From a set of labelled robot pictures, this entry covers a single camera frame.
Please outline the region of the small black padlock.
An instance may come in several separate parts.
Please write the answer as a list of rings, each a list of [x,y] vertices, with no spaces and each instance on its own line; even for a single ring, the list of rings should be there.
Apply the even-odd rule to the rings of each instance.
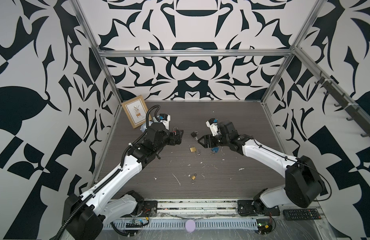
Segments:
[[[192,133],[191,133],[191,136],[192,136],[193,138],[196,138],[198,134],[199,134],[199,132],[198,132],[198,131],[194,131],[194,132],[192,132]]]

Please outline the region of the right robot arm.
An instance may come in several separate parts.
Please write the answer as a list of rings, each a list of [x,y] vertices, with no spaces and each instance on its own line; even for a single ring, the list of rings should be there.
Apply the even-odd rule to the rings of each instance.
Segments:
[[[279,205],[294,204],[307,208],[317,197],[331,186],[319,173],[313,161],[306,157],[283,154],[261,144],[254,137],[239,134],[232,122],[218,122],[211,118],[206,122],[209,135],[198,139],[204,148],[228,147],[231,151],[252,158],[280,174],[285,183],[279,187],[266,189],[254,199],[260,207],[274,208]]]

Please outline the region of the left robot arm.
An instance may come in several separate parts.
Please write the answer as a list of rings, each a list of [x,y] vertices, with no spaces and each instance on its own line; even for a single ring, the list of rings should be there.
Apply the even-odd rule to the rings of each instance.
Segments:
[[[94,240],[103,227],[126,215],[138,215],[143,208],[141,195],[130,191],[120,199],[112,197],[150,162],[159,159],[166,146],[180,145],[184,132],[169,130],[170,115],[159,114],[160,105],[154,105],[155,122],[146,116],[146,130],[134,142],[128,144],[120,164],[101,181],[79,196],[71,194],[65,201],[62,226],[53,237],[59,240],[69,234],[74,240]]]

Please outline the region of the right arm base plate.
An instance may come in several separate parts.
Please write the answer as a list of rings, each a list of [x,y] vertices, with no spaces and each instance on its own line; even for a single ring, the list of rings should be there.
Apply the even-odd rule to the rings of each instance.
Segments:
[[[280,216],[281,211],[278,206],[273,208],[266,207],[260,200],[238,200],[238,214],[242,217],[248,216]]]

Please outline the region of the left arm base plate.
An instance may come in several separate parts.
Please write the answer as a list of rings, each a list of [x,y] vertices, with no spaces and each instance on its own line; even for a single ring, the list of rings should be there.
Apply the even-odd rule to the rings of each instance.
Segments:
[[[158,201],[144,201],[142,209],[138,212],[138,217],[154,217],[157,214]]]

